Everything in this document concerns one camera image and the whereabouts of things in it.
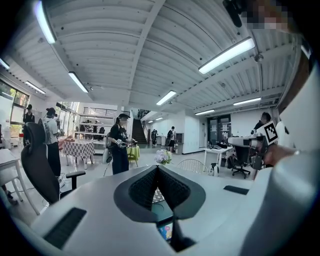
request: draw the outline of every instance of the white table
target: white table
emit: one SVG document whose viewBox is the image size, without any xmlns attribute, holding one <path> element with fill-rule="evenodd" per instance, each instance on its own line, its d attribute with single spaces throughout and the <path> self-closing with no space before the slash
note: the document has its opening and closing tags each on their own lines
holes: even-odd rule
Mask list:
<svg viewBox="0 0 320 256">
<path fill-rule="evenodd" d="M 84 169 L 87 169 L 87 159 L 91 159 L 91 164 L 94 161 L 95 147 L 93 142 L 87 140 L 76 139 L 74 142 L 63 142 L 63 153 L 66 157 L 66 165 L 69 165 L 68 155 L 74 156 L 77 162 L 77 157 L 84 160 Z"/>
<path fill-rule="evenodd" d="M 8 169 L 10 167 L 15 166 L 16 172 L 15 171 L 9 171 L 5 172 L 5 169 Z M 24 180 L 21 175 L 20 171 L 20 166 L 19 166 L 19 158 L 16 158 L 9 149 L 0 149 L 0 185 L 5 185 L 6 183 L 12 182 L 14 190 L 19 198 L 20 201 L 23 201 L 23 198 L 21 197 L 19 190 L 17 188 L 16 180 L 18 179 L 21 183 L 22 189 L 24 191 L 24 194 L 26 198 L 28 199 L 30 205 L 34 209 L 35 213 L 39 215 L 39 211 L 37 210 L 36 206 L 32 202 L 26 185 L 24 183 Z"/>
<path fill-rule="evenodd" d="M 217 166 L 220 170 L 221 168 L 221 159 L 222 159 L 222 154 L 223 153 L 226 153 L 227 151 L 229 150 L 232 150 L 233 147 L 230 146 L 230 147 L 227 147 L 227 148 L 221 148 L 221 149 L 209 149 L 209 148 L 205 148 L 204 149 L 204 165 L 206 165 L 206 162 L 207 162 L 207 153 L 213 153 L 213 154 L 217 154 L 217 157 L 216 157 L 216 163 L 217 163 Z M 213 173 L 213 176 L 218 176 L 218 173 L 214 172 Z"/>
</svg>

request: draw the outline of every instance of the armrest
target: armrest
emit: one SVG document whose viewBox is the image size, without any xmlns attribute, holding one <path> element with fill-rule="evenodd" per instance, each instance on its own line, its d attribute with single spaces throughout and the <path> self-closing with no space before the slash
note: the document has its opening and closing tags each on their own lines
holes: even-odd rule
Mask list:
<svg viewBox="0 0 320 256">
<path fill-rule="evenodd" d="M 67 173 L 67 174 L 65 175 L 65 177 L 66 177 L 67 179 L 69 179 L 69 178 L 73 178 L 73 177 L 82 176 L 82 175 L 85 175 L 85 174 L 86 174 L 86 172 L 85 172 L 84 170 L 80 170 L 80 171 L 75 171 L 75 172 Z"/>
<path fill-rule="evenodd" d="M 67 179 L 71 178 L 72 190 L 75 190 L 77 188 L 77 177 L 85 174 L 86 172 L 84 170 L 80 170 L 80 171 L 71 172 L 65 175 Z"/>
</svg>

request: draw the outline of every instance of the red checkered tablecloth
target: red checkered tablecloth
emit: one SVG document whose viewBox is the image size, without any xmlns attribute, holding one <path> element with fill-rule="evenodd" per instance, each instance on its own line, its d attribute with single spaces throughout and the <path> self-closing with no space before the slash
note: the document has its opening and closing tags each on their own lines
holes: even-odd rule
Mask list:
<svg viewBox="0 0 320 256">
<path fill-rule="evenodd" d="M 95 153 L 94 143 L 86 141 L 65 141 L 63 143 L 63 153 L 66 155 L 87 159 Z"/>
</svg>

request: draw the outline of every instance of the ceiling light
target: ceiling light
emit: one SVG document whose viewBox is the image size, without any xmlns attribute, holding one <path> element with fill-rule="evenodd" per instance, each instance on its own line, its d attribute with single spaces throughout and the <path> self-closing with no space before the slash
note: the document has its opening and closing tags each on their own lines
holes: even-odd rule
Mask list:
<svg viewBox="0 0 320 256">
<path fill-rule="evenodd" d="M 236 106 L 236 105 L 245 104 L 245 103 L 250 103 L 250 102 L 256 102 L 256 101 L 260 101 L 260 100 L 261 100 L 261 97 L 259 97 L 259 98 L 253 98 L 253 99 L 249 99 L 249 100 L 245 100 L 245 101 L 240 101 L 240 102 L 237 102 L 237 103 L 233 103 L 233 105 Z"/>
<path fill-rule="evenodd" d="M 176 94 L 175 91 L 173 91 L 173 90 L 169 91 L 169 93 L 166 96 L 164 96 L 162 99 L 160 99 L 158 101 L 157 105 L 162 105 L 163 103 L 165 103 L 167 100 L 169 100 L 175 94 Z"/>
<path fill-rule="evenodd" d="M 81 88 L 83 92 L 88 93 L 88 90 L 86 89 L 86 87 L 84 87 L 84 85 L 79 80 L 75 72 L 69 72 L 68 74 L 72 78 L 72 80 Z"/>
<path fill-rule="evenodd" d="M 204 114 L 211 113 L 211 112 L 214 112 L 214 111 L 215 111 L 214 109 L 211 109 L 211 110 L 208 110 L 208 111 L 203 111 L 203 112 L 196 113 L 195 115 L 196 115 L 196 116 L 198 116 L 198 115 L 204 115 Z"/>
<path fill-rule="evenodd" d="M 45 15 L 45 10 L 44 10 L 42 1 L 39 1 L 36 4 L 34 11 L 35 11 L 36 19 L 38 20 L 38 23 L 40 25 L 40 28 L 46 40 L 48 41 L 49 44 L 53 44 L 56 41 L 56 37 L 50 28 L 48 19 Z"/>
<path fill-rule="evenodd" d="M 244 40 L 234 44 L 230 48 L 224 50 L 219 55 L 214 57 L 213 59 L 209 60 L 206 64 L 199 67 L 199 71 L 202 74 L 206 74 L 209 71 L 213 70 L 214 68 L 218 67 L 222 63 L 225 63 L 232 58 L 251 50 L 255 47 L 255 42 L 251 37 L 247 37 Z"/>
<path fill-rule="evenodd" d="M 10 66 L 2 58 L 0 58 L 0 64 L 4 66 L 7 70 L 10 69 Z"/>
<path fill-rule="evenodd" d="M 39 93 L 46 94 L 45 91 L 41 90 L 40 88 L 36 87 L 33 83 L 30 83 L 29 81 L 25 81 L 25 83 L 30 86 L 31 88 L 35 89 Z"/>
<path fill-rule="evenodd" d="M 10 98 L 12 98 L 12 99 L 14 98 L 13 96 L 11 96 L 11 95 L 9 95 L 9 94 L 7 94 L 7 93 L 5 93 L 5 92 L 2 92 L 2 94 L 3 94 L 3 95 L 6 95 L 6 96 L 8 96 L 8 97 L 10 97 Z"/>
</svg>

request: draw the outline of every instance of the staircase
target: staircase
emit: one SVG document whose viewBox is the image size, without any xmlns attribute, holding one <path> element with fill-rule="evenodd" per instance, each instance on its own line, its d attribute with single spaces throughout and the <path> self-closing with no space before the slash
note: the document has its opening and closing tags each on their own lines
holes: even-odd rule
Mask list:
<svg viewBox="0 0 320 256">
<path fill-rule="evenodd" d="M 142 128 L 141 121 L 133 119 L 132 138 L 138 141 L 139 144 L 147 144 L 144 129 Z"/>
</svg>

